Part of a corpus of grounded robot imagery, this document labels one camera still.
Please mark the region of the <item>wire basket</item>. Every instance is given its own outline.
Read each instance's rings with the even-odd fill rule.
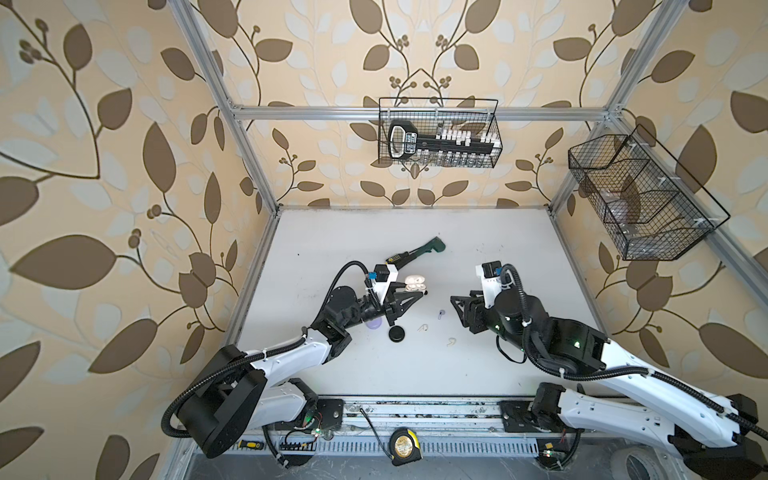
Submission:
[[[674,160],[675,174],[667,174],[650,155],[656,145]],[[676,260],[730,218],[642,125],[630,135],[603,135],[572,147],[568,168],[624,260]],[[704,213],[702,199],[718,213]]]
[[[379,162],[493,168],[504,147],[497,106],[492,99],[380,98]]]

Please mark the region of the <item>black round lid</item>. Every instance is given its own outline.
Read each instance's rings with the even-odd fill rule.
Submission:
[[[402,342],[402,339],[406,337],[406,331],[402,329],[400,325],[395,325],[389,329],[389,339],[393,342]]]

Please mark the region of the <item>wallpaper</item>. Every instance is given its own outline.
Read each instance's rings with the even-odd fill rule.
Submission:
[[[768,267],[768,5],[690,7],[625,115],[679,156],[733,215],[722,228]],[[705,243],[674,262],[620,260],[582,194],[571,195],[558,219],[607,331],[683,380],[722,395],[741,392],[764,411],[768,313]]]
[[[768,270],[768,5],[710,4],[686,11],[625,115],[679,156],[733,215],[723,228]]]
[[[376,126],[346,121],[248,121],[279,204],[310,207],[540,207],[568,171],[584,122],[500,122],[494,168],[429,167],[378,158]]]
[[[364,96],[600,107],[654,0],[192,0],[230,96],[360,106]]]
[[[157,474],[266,223],[162,6],[0,0],[2,478]]]

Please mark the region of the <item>black cable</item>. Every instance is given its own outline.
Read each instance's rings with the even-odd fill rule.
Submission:
[[[283,454],[278,452],[275,448],[275,445],[270,438],[270,430],[264,425],[261,427],[261,431],[264,433],[264,443],[266,443],[267,448],[272,452],[272,456],[277,460],[277,463],[281,464],[283,468],[288,468],[288,458],[285,458]]]
[[[755,425],[754,423],[750,422],[749,420],[745,419],[742,416],[736,415],[735,413],[729,413],[728,415],[725,415],[725,418],[733,420],[734,422],[738,423],[740,426],[751,430],[752,432],[756,433],[757,435],[763,437],[765,440],[768,440],[768,432],[759,426]]]
[[[499,337],[497,335],[496,336],[496,349],[498,349],[498,352],[501,353],[504,356],[504,358],[506,358],[507,360],[509,360],[512,363],[518,363],[520,365],[525,363],[525,359],[528,358],[528,356],[525,355],[525,353],[523,353],[523,360],[522,360],[522,362],[518,362],[517,360],[513,360],[512,358],[510,358],[509,355],[507,355],[507,353],[504,350],[502,350],[502,345],[499,343],[498,339],[499,339]]]
[[[341,267],[341,270],[336,274],[336,276],[333,278],[333,282],[331,282],[331,287],[328,289],[328,293],[326,293],[326,298],[323,299],[323,303],[320,305],[320,310],[317,312],[318,316],[323,312],[323,309],[326,307],[326,303],[328,303],[328,299],[331,297],[331,292],[334,288],[336,288],[336,283],[339,281],[341,276],[346,272],[346,269],[350,268],[352,265],[357,265],[360,267],[362,272],[366,275],[366,279],[368,278],[368,269],[365,265],[362,264],[362,262],[359,262],[357,260],[352,260],[351,262],[348,262],[346,265]]]
[[[305,326],[301,327],[301,331],[302,331],[302,336],[296,342],[293,342],[285,346],[279,346],[275,349],[268,350],[266,352],[267,358],[275,355],[280,355],[281,353],[290,352],[291,350],[302,346],[306,341],[306,327]],[[187,389],[184,390],[181,394],[179,394],[179,396],[176,397],[176,399],[170,403],[168,408],[165,409],[165,412],[163,413],[163,418],[161,418],[160,420],[160,428],[163,430],[163,433],[165,435],[168,435],[169,437],[174,437],[176,439],[188,439],[190,437],[190,433],[187,430],[179,430],[170,426],[170,418],[179,409],[179,407],[181,407],[184,404],[184,402],[186,402],[192,395],[194,395],[197,389],[199,389],[202,386],[205,386],[208,382],[217,379],[219,376],[222,376],[224,373],[228,373],[228,372],[231,372],[232,370],[239,369],[242,366],[248,365],[252,362],[256,362],[257,360],[261,360],[262,358],[264,358],[263,352],[258,352],[258,353],[254,353],[253,355],[245,356],[242,359],[235,360],[234,362],[228,364],[227,366],[224,366],[218,369],[216,372],[213,372],[210,375],[204,377],[199,382],[196,382],[193,385],[187,387]]]
[[[574,458],[574,455],[576,453],[576,448],[578,447],[579,442],[581,441],[581,433],[584,431],[584,429],[576,429],[576,435],[574,436],[574,440],[571,443],[571,447],[568,449],[568,453],[565,454],[565,458],[560,460],[556,460],[554,464],[552,465],[546,465],[541,460],[541,456],[536,457],[536,462],[538,462],[539,465],[541,465],[542,468],[545,470],[563,470],[568,465],[568,463],[571,462],[571,460]]]
[[[366,413],[366,411],[363,409],[360,409],[360,413],[362,413],[362,416],[366,417],[366,421],[368,422],[368,425],[371,426],[371,430],[373,430],[373,435],[376,435],[376,440],[379,441],[379,446],[382,448],[382,452],[384,452],[384,455],[386,455],[386,458],[389,458],[390,460],[392,460],[394,457],[392,457],[392,455],[390,455],[387,449],[384,447],[384,444],[382,443],[382,440],[379,438],[379,434],[376,433],[376,428],[374,428],[373,424],[371,423],[371,419],[368,418],[368,414]]]

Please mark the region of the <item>white tabletop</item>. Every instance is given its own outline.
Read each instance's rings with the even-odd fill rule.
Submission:
[[[525,291],[538,296],[550,315],[595,326],[544,210],[285,211],[238,346],[260,349],[295,338],[314,320],[344,263],[359,260],[373,270],[435,236],[445,251],[422,255],[400,273],[424,275],[429,291],[398,320],[405,339],[390,341],[386,321],[378,329],[355,326],[340,357],[297,376],[320,395],[527,396],[540,382],[558,382],[529,362],[504,359],[493,333],[472,335],[449,302],[451,295],[480,290],[475,265],[500,260],[516,266]],[[362,294],[358,268],[342,276],[339,285],[345,284]],[[440,310],[445,314],[438,319]],[[514,346],[502,347],[521,358]],[[588,387],[588,393],[597,391]]]

